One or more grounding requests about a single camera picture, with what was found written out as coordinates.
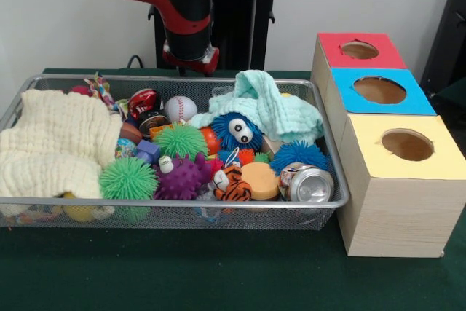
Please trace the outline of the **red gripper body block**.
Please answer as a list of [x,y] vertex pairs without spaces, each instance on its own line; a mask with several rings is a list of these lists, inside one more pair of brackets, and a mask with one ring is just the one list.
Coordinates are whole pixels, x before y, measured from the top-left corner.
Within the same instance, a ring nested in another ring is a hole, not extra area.
[[177,58],[170,51],[167,41],[164,42],[162,50],[162,58],[166,63],[179,69],[190,69],[202,74],[213,74],[218,66],[219,54],[219,48],[214,47],[212,44],[209,44],[205,54],[198,60],[186,61]]

